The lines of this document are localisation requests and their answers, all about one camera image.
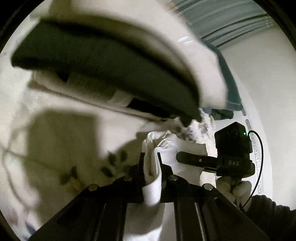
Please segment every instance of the white cloth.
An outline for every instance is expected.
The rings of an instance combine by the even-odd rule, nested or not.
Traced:
[[[0,210],[6,219],[0,222],[8,222],[21,241],[85,186],[108,185],[124,175],[126,166],[138,162],[142,141],[151,131],[170,130],[186,141],[205,143],[208,155],[217,155],[213,119],[201,109],[202,122],[193,120],[185,128],[178,118],[150,122],[28,86],[32,72],[13,68],[10,59],[37,23],[27,17],[0,53]],[[118,163],[121,150],[128,157]],[[109,163],[108,152],[115,155],[117,166]],[[62,175],[73,166],[78,178],[61,185]],[[103,174],[102,167],[113,177]],[[215,183],[215,175],[203,172],[200,182]],[[171,215],[167,204],[163,226],[174,228]],[[163,233],[169,229],[160,235],[173,240],[173,232]]]
[[[154,116],[150,113],[145,113],[142,111],[137,111],[126,106],[131,102],[133,96],[125,93],[124,91],[117,90],[114,96],[111,99],[104,99],[108,96],[104,96],[104,93],[94,92],[91,90],[91,87],[88,89],[83,86],[87,83],[86,81],[91,82],[91,78],[84,77],[82,75],[71,73],[71,76],[78,76],[80,86],[69,84],[69,81],[65,83],[62,81],[56,72],[49,70],[37,70],[33,72],[32,79],[39,85],[55,91],[57,93],[73,97],[75,99],[81,100],[86,103],[94,104],[99,107],[107,108],[114,111],[123,112],[130,115],[141,116],[150,120],[158,121],[162,118]]]
[[[176,154],[180,151],[207,155],[205,144],[186,142],[170,131],[151,132],[143,141],[146,181],[146,186],[142,188],[144,203],[128,205],[124,240],[172,240],[171,233],[174,233],[175,224],[164,219],[164,216],[173,216],[174,213],[171,204],[160,203],[162,173],[157,153],[160,153],[164,164],[172,167],[174,174],[185,178],[191,184],[199,185],[203,171],[203,168],[179,163]]]
[[[188,69],[200,93],[200,106],[224,109],[228,89],[217,55],[204,46],[179,18],[157,0],[46,0],[31,14],[58,22],[102,28],[99,17],[110,18],[154,34],[175,53],[176,69]]]

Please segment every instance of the screw head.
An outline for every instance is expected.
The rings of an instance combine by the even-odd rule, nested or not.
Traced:
[[[209,183],[206,183],[206,184],[204,184],[204,189],[208,190],[208,191],[211,191],[213,189],[213,185],[209,184]]]
[[[90,186],[89,186],[89,191],[96,191],[98,189],[98,185],[96,185],[96,184],[91,184]]]
[[[124,177],[123,177],[123,179],[125,180],[125,181],[127,181],[127,182],[129,182],[129,181],[131,181],[132,179],[133,179],[133,177],[131,176],[131,175],[125,175]]]
[[[176,181],[176,180],[178,180],[178,176],[176,176],[176,175],[170,175],[168,178],[169,178],[171,181]]]

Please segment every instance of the white towel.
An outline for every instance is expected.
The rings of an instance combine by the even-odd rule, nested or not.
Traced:
[[[0,209],[25,241],[87,185],[108,185],[124,175],[126,167],[139,161],[142,140],[152,130],[169,129],[214,150],[212,119],[202,110],[201,116],[201,123],[192,121],[188,128],[177,118],[152,123],[28,88],[10,127],[10,141],[0,148]],[[176,174],[183,171],[180,167]],[[214,175],[205,174],[209,176],[202,182],[215,182]],[[189,178],[198,183],[194,173]]]
[[[83,85],[88,85],[89,83],[92,83],[94,79],[79,75],[77,73],[71,73],[69,77],[70,81],[67,81],[67,83],[62,81],[54,71],[49,70],[33,71],[32,79],[37,84],[47,88],[48,90],[70,96],[86,103],[130,115],[141,116],[154,121],[162,119],[160,117],[152,115],[151,113],[145,113],[142,111],[127,108],[126,106],[131,102],[133,96],[127,94],[124,91],[116,89],[114,95],[109,95],[107,93],[104,93],[104,91],[102,90],[94,90],[94,86],[89,86],[86,88]],[[115,90],[115,88],[109,84],[106,84],[104,88]]]
[[[174,216],[172,203],[160,203],[162,173],[157,153],[160,153],[164,164],[172,167],[174,174],[185,178],[191,184],[199,185],[203,171],[203,168],[179,163],[176,160],[176,154],[180,151],[207,155],[205,144],[186,142],[170,131],[151,132],[143,141],[146,181],[146,186],[142,188],[144,203],[128,205],[124,240],[172,241],[176,239],[175,224],[167,218]]]

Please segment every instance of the clothing item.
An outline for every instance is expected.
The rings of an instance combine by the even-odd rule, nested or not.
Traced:
[[[204,108],[204,112],[212,115],[215,121],[232,119],[234,114],[232,110],[216,110],[210,108]]]
[[[47,0],[31,16],[77,23],[119,38],[173,70],[195,94],[198,87],[200,107],[226,107],[227,85],[217,55],[157,0]]]
[[[199,176],[203,170],[200,167],[179,163],[176,154],[180,151],[207,155],[205,144],[186,142],[170,131],[151,132],[143,141],[146,182],[146,186],[142,188],[144,203],[128,205],[124,240],[176,240],[175,224],[164,218],[174,215],[171,204],[160,203],[161,168],[157,153],[160,153],[164,164],[171,166],[174,174],[186,178],[191,184],[199,185]]]
[[[207,41],[202,40],[204,45],[206,45],[209,49],[211,49],[213,52],[215,52],[218,56],[219,65],[221,68],[221,72],[224,76],[225,82],[227,84],[228,88],[228,97],[227,97],[227,110],[242,110],[242,102],[239,96],[239,91],[237,89],[237,84],[234,80],[234,77],[226,63],[226,60],[224,59],[222,53],[219,49],[214,47],[212,44],[210,44]]]
[[[146,104],[144,101],[139,103],[130,94],[105,81],[74,72],[65,74],[38,70],[33,72],[33,81],[48,90],[110,110],[142,116],[154,121],[170,116],[161,108]],[[32,88],[40,88],[38,85],[31,83]]]
[[[186,142],[205,143],[209,155],[217,153],[213,119],[202,110],[202,122],[185,128],[179,118],[151,122],[32,84],[17,106],[7,128],[8,144],[0,146],[0,209],[21,241],[86,186],[109,185],[126,174],[138,163],[142,141],[151,131],[170,130]],[[191,179],[199,182],[196,176]],[[214,184],[215,175],[203,172],[200,182]],[[171,221],[167,209],[171,215],[170,206],[165,207],[165,225]]]
[[[90,28],[40,22],[15,51],[12,65],[95,77],[172,115],[201,120],[196,88],[135,49]]]
[[[296,210],[276,205],[266,196],[253,196],[246,215],[270,238],[270,241],[291,241],[296,237]]]

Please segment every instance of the white glove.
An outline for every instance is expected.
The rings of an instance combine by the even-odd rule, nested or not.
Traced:
[[[234,201],[238,198],[242,205],[246,203],[251,194],[252,184],[249,181],[242,181],[239,185],[237,185],[233,192],[230,193],[232,184],[231,177],[219,177],[216,180],[216,188],[222,193],[230,202],[234,203]],[[245,210],[249,207],[250,202],[246,205]]]

